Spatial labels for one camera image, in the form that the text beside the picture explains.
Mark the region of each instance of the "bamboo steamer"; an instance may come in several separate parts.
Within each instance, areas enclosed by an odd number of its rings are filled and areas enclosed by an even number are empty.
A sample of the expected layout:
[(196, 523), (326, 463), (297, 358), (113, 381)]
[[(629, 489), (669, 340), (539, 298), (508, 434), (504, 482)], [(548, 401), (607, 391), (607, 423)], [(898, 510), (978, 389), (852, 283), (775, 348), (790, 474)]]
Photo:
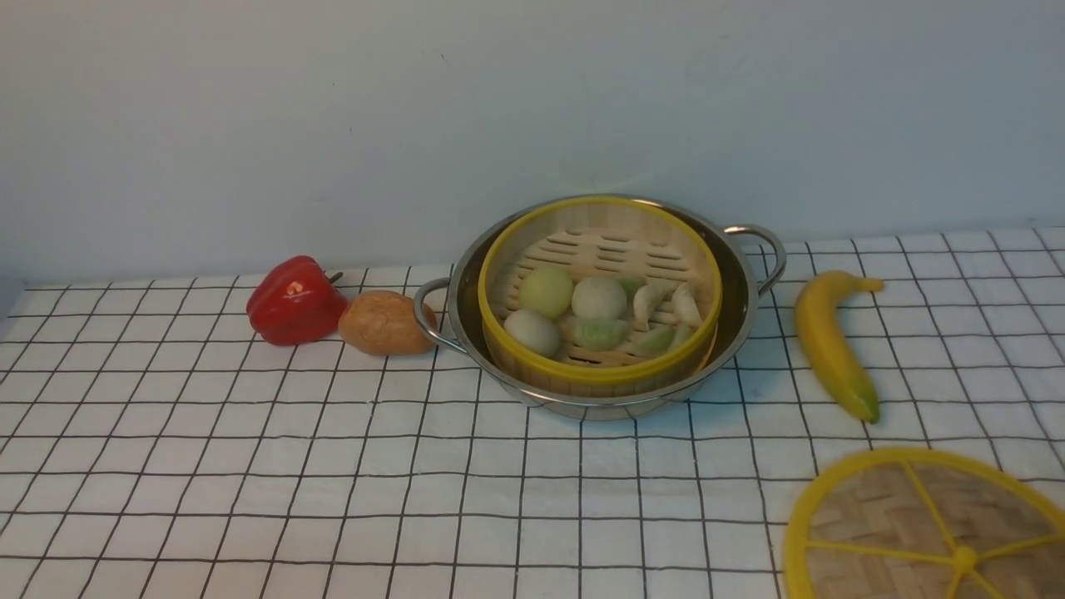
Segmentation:
[[(519, 309), (522, 279), (539, 266), (563, 269), (575, 284), (620, 274), (690, 282), (703, 324), (676, 350), (648, 359), (626, 351), (627, 342), (646, 327), (634, 323), (626, 343), (589, 352), (573, 343), (563, 317), (558, 353), (539, 356), (503, 328), (503, 321)], [(657, 207), (616, 196), (560, 200), (511, 223), (485, 257), (477, 294), (486, 344), (496, 366), (540, 389), (588, 398), (653, 391), (695, 372), (712, 347), (722, 298), (717, 261), (691, 227)], [(652, 327), (676, 323), (669, 301), (651, 319)]]
[(1065, 599), (1065, 514), (972, 459), (867, 452), (799, 499), (785, 574), (791, 599)]

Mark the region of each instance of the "white wall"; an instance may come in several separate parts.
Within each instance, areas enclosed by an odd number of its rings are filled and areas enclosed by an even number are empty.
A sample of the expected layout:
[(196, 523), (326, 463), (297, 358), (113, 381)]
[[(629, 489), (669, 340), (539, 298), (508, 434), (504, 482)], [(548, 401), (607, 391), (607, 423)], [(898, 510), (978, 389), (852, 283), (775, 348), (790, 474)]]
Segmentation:
[(787, 238), (1061, 218), (1065, 2), (0, 3), (32, 278), (440, 262), (593, 191)]

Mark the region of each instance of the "black grid line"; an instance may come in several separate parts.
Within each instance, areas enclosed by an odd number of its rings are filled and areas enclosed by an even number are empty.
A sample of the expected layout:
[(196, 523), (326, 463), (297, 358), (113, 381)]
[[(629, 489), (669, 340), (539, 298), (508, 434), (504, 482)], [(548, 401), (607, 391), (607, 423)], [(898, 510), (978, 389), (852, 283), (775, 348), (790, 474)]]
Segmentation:
[(522, 476), (520, 479), (520, 484), (518, 487), (518, 546), (514, 547), (514, 585), (511, 597), (518, 599), (518, 584), (519, 578), (521, 576), (521, 565), (522, 565), (522, 520), (525, 512), (525, 481), (527, 476), (525, 474), (529, 463), (529, 421), (532, 420), (532, 409), (525, 409), (525, 438), (522, 443)]
[[(910, 269), (910, 272), (913, 273), (914, 265), (910, 259), (910, 255), (906, 253), (905, 247), (902, 247), (902, 250), (900, 253), (902, 254), (903, 259), (905, 259), (906, 266)], [(969, 286), (968, 281), (964, 277), (961, 280), (965, 281), (966, 289), (969, 290), (969, 293), (972, 293), (972, 288)], [(921, 297), (924, 298), (924, 309), (928, 311), (929, 318), (932, 319), (932, 325), (935, 327), (936, 333), (939, 333), (939, 323), (935, 321), (935, 314), (932, 313), (932, 307), (929, 305), (928, 301), (929, 300), (928, 292), (921, 286), (917, 286), (917, 291), (918, 293), (921, 294)], [(989, 435), (987, 434), (987, 426), (984, 424), (983, 420), (981, 420), (980, 411), (977, 410), (976, 404), (972, 403), (972, 396), (969, 394), (969, 390), (965, 387), (965, 382), (962, 381), (962, 377), (957, 374), (958, 367), (957, 363), (955, 363), (954, 361), (954, 356), (950, 353), (950, 349), (944, 347), (944, 351), (947, 353), (947, 359), (950, 360), (951, 370), (954, 371), (954, 376), (957, 377), (957, 383), (962, 387), (962, 392), (965, 394), (965, 399), (969, 403), (969, 408), (972, 410), (972, 416), (977, 419), (977, 423), (980, 425), (980, 430), (983, 431), (984, 436), (989, 437)], [(917, 410), (917, 415), (918, 417), (920, 417), (919, 409)], [(925, 438), (928, 438), (927, 431), (925, 431)], [(990, 443), (990, 446), (992, 446), (992, 453), (995, 455), (995, 465), (998, 467), (999, 470), (1001, 470), (1002, 458), (999, 457), (998, 450), (995, 448), (995, 443)]]
[[(1039, 244), (1043, 245), (1044, 247), (1046, 247), (1046, 245), (1043, 243), (1043, 238), (1039, 237), (1038, 231), (1036, 231), (1036, 230), (1033, 229), (1032, 232), (1039, 240)], [(1010, 262), (1006, 261), (1005, 257), (1002, 256), (1002, 250), (1001, 250), (1001, 248), (999, 248), (998, 240), (995, 239), (994, 234), (990, 236), (990, 238), (992, 238), (992, 244), (995, 245), (995, 250), (998, 252), (999, 257), (1002, 258), (1002, 263), (1004, 263), (1006, 270), (1010, 271), (1010, 275), (1013, 276), (1014, 278), (1016, 278), (1016, 273), (1014, 273), (1013, 266), (1011, 266)], [(954, 261), (955, 264), (957, 263), (957, 256), (951, 254), (951, 259)], [(1065, 273), (1061, 272), (1061, 268), (1058, 266), (1056, 262), (1054, 262), (1054, 260), (1053, 260), (1052, 257), (1050, 258), (1050, 261), (1058, 268), (1059, 274), (1065, 275)], [(965, 281), (965, 285), (969, 289), (969, 292), (971, 293), (972, 292), (972, 286), (969, 285), (968, 280)], [(1029, 305), (1031, 305), (1031, 298), (1028, 296), (1028, 292), (1025, 291), (1025, 287), (1018, 285), (1017, 289), (1020, 290), (1021, 295), (1023, 295), (1025, 300), (1029, 302)], [(1049, 330), (1049, 328), (1047, 327), (1047, 323), (1045, 323), (1043, 321), (1043, 318), (1039, 317), (1039, 313), (1037, 311), (1035, 311), (1035, 310), (1032, 310), (1032, 311), (1035, 313), (1035, 319), (1037, 321), (1039, 321), (1039, 326), (1043, 327), (1044, 333), (1046, 333), (1047, 330)], [(984, 324), (987, 325), (987, 328), (990, 329), (990, 321), (988, 321), (987, 314), (983, 310), (981, 310), (980, 311), (980, 315), (983, 318)], [(993, 339), (995, 340), (995, 345), (999, 349), (999, 352), (1002, 352), (1003, 356), (1006, 355), (1005, 349), (1002, 347), (1002, 342), (999, 341), (999, 338), (993, 336)], [(1063, 354), (1062, 351), (1060, 349), (1058, 349), (1056, 345), (1054, 345), (1053, 343), (1051, 343), (1050, 345), (1053, 346), (1056, 350), (1058, 357), (1060, 359), (1062, 359), (1063, 362), (1065, 362), (1065, 354)], [(1039, 419), (1038, 412), (1035, 411), (1035, 407), (1032, 405), (1032, 399), (1029, 396), (1028, 390), (1025, 388), (1023, 382), (1020, 379), (1019, 376), (1017, 376), (1017, 371), (1014, 370), (1013, 368), (1010, 369), (1010, 374), (1013, 375), (1014, 382), (1017, 384), (1017, 387), (1019, 387), (1020, 390), (1021, 390), (1021, 392), (1025, 394), (1025, 404), (1028, 406), (1028, 409), (1031, 411), (1032, 418), (1035, 420), (1036, 425), (1038, 425), (1039, 430), (1043, 431), (1043, 435), (1047, 439), (1047, 443), (1050, 446), (1050, 453), (1053, 454), (1058, 458), (1058, 464), (1063, 469), (1065, 469), (1065, 457), (1063, 457), (1059, 452), (1054, 451), (1053, 443), (1050, 442), (1050, 434), (1047, 432), (1047, 427), (1043, 424), (1043, 421)], [(977, 418), (979, 420), (980, 419), (979, 411), (974, 407), (973, 407), (973, 411), (977, 412)], [(995, 448), (995, 443), (994, 442), (992, 443), (992, 448), (993, 449)]]
[[(857, 252), (857, 245), (854, 243), (854, 240), (851, 240), (851, 245), (853, 245), (855, 252)], [(861, 254), (858, 254), (858, 266), (862, 269), (862, 276), (864, 276), (864, 277), (865, 276), (869, 276), (866, 273), (865, 262), (862, 260), (862, 255)], [(880, 326), (884, 327), (884, 334), (887, 335), (887, 323), (884, 322), (884, 312), (882, 312), (880, 310), (880, 303), (876, 300), (876, 294), (872, 293), (870, 300), (872, 300), (873, 308), (876, 310), (876, 318), (880, 320)], [(899, 351), (895, 347), (895, 343), (891, 342), (890, 339), (888, 339), (887, 344), (891, 349), (891, 358), (895, 360), (896, 365), (899, 365)], [(901, 366), (899, 367), (899, 372), (900, 372), (900, 375), (902, 376), (902, 383), (903, 383), (903, 385), (906, 386), (906, 394), (910, 395), (910, 400), (913, 402), (914, 414), (917, 415), (917, 423), (920, 424), (921, 436), (924, 437), (924, 447), (931, 449), (932, 448), (932, 441), (929, 440), (929, 431), (928, 431), (928, 427), (924, 426), (924, 419), (921, 417), (921, 408), (920, 408), (920, 405), (918, 405), (918, 403), (917, 403), (917, 398), (914, 396), (914, 389), (910, 385), (910, 381), (906, 381), (906, 375), (905, 374), (901, 374), (902, 373), (902, 367)], [(869, 436), (869, 425), (867, 423), (863, 422), (862, 423), (862, 427), (865, 428), (866, 437), (869, 439), (869, 449), (873, 449), (872, 448), (872, 437)]]
[[(477, 375), (477, 395), (480, 396), (480, 385), (484, 382), (485, 373), (480, 372)], [(473, 422), (470, 423), (471, 430), (476, 434), (477, 426), (477, 404), (473, 406)], [(450, 586), (447, 589), (447, 598), (455, 599), (455, 578), (458, 574), (459, 568), (459, 546), (462, 543), (462, 519), (463, 517), (470, 517), (472, 515), (465, 513), (465, 497), (466, 497), (466, 484), (470, 482), (470, 465), (473, 463), (473, 439), (470, 439), (470, 447), (466, 449), (466, 466), (465, 473), (462, 475), (462, 492), (459, 495), (459, 512), (456, 516), (458, 524), (455, 528), (455, 552), (452, 554), (452, 560), (455, 562), (455, 566), (452, 568), (452, 580)]]
[[(743, 392), (743, 379), (739, 375), (739, 372), (736, 373), (736, 384), (739, 386), (740, 396), (742, 396), (746, 400), (747, 398), (746, 398), (746, 394)], [(758, 499), (761, 501), (761, 520), (765, 523), (764, 529), (765, 529), (765, 533), (766, 533), (766, 547), (769, 548), (769, 563), (772, 564), (773, 571), (776, 571), (776, 569), (777, 569), (776, 568), (776, 557), (773, 555), (773, 551), (772, 551), (773, 537), (769, 533), (769, 509), (766, 506), (766, 488), (761, 484), (763, 477), (761, 477), (760, 469), (758, 468), (758, 451), (755, 448), (754, 433), (751, 430), (751, 415), (748, 412), (748, 404), (746, 402), (743, 403), (743, 422), (747, 424), (747, 431), (748, 431), (748, 433), (750, 433), (751, 463), (754, 465), (754, 476), (755, 476), (755, 481), (757, 481), (757, 483), (758, 483), (758, 496), (759, 496)], [(810, 448), (810, 452), (809, 453), (810, 453), (810, 456), (813, 457), (813, 460), (814, 460), (814, 464), (815, 464), (815, 468), (816, 468), (816, 465), (817, 465), (817, 454), (813, 451), (813, 447)], [(712, 563), (712, 561), (714, 561), (714, 556), (710, 555), (710, 562)], [(781, 595), (781, 584), (780, 584), (780, 581), (776, 580), (776, 577), (773, 577), (773, 585), (776, 587), (776, 596), (777, 597), (783, 597)]]

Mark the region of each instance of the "grid tablecloth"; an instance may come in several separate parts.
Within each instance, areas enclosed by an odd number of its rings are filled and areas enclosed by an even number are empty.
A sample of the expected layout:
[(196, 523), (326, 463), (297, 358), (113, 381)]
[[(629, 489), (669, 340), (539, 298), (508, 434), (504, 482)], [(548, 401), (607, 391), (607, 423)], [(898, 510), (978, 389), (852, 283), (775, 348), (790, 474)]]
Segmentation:
[[(529, 410), (449, 352), (271, 346), (243, 314), (261, 277), (29, 290), (0, 329), (0, 599), (783, 596), (798, 493), (885, 446), (1065, 503), (1065, 228), (789, 252), (737, 357), (635, 422)], [(829, 269), (888, 281), (840, 312), (875, 426), (794, 337)], [(412, 294), (448, 271), (341, 284)]]

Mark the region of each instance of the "toy banana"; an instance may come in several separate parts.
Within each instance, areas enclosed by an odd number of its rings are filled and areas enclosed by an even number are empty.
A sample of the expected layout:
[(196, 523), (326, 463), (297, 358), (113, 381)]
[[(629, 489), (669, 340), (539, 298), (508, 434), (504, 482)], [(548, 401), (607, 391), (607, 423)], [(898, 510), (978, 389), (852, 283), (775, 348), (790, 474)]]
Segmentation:
[(836, 307), (859, 291), (882, 291), (884, 281), (828, 271), (803, 287), (796, 301), (799, 343), (818, 381), (851, 416), (875, 424), (880, 400), (869, 374), (847, 343)]

